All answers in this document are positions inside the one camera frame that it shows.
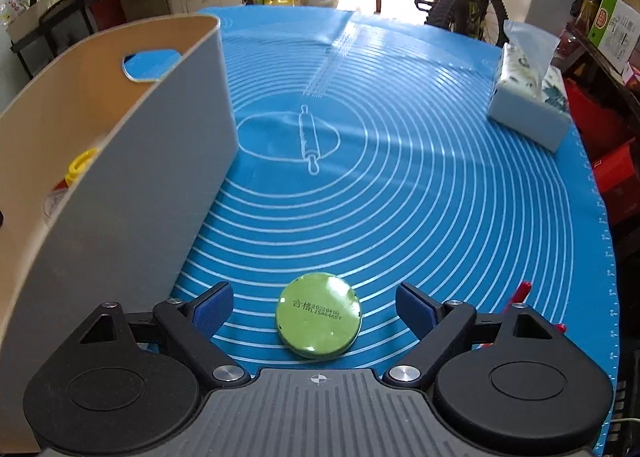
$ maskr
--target yellow bottle cap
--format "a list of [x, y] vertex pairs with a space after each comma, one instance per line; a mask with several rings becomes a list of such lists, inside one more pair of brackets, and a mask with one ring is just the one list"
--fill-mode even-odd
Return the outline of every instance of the yellow bottle cap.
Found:
[[71, 186], [75, 180], [80, 177], [80, 174], [89, 168], [94, 156], [98, 153], [97, 148], [91, 148], [82, 152], [76, 157], [69, 165], [69, 171], [65, 175], [65, 182], [67, 186]]

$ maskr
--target blue gripper pad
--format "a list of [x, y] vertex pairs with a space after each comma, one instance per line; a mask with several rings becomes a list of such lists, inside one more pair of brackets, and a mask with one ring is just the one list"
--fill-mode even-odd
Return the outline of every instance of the blue gripper pad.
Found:
[[234, 291], [228, 283], [220, 285], [218, 291], [206, 297], [193, 309], [194, 324], [208, 339], [218, 332], [234, 310]]
[[438, 324], [436, 311], [404, 285], [396, 288], [396, 312], [411, 332], [421, 340]]

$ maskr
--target rolling pin drawing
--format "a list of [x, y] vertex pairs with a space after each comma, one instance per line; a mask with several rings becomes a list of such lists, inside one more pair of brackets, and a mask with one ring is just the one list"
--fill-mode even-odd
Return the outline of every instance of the rolling pin drawing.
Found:
[[300, 151], [302, 159], [308, 162], [308, 170], [311, 175], [318, 175], [320, 167], [320, 148], [318, 147], [318, 134], [313, 114], [309, 113], [308, 106], [303, 104], [298, 114], [298, 127], [300, 129]]

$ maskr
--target blue silicone mat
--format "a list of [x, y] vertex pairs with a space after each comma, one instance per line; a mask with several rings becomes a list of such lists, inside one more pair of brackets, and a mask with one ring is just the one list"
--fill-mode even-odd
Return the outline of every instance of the blue silicone mat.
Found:
[[[382, 373], [417, 343], [396, 315], [398, 283], [499, 312], [530, 280], [527, 302], [566, 323], [615, 383], [604, 203], [575, 129], [552, 155], [487, 121], [497, 48], [319, 8], [208, 11], [222, 20], [240, 151], [174, 295], [232, 284], [234, 313], [214, 343], [252, 374]], [[145, 53], [127, 70], [153, 78], [174, 61]], [[364, 311], [351, 348], [321, 364], [285, 348], [274, 325], [283, 287], [312, 271], [348, 281]]]

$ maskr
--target tissue box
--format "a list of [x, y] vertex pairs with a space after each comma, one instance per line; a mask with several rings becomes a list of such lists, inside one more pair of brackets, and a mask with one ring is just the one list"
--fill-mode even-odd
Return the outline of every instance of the tissue box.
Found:
[[550, 66], [539, 83], [524, 54], [505, 45], [487, 116], [555, 152], [572, 123], [559, 69]]

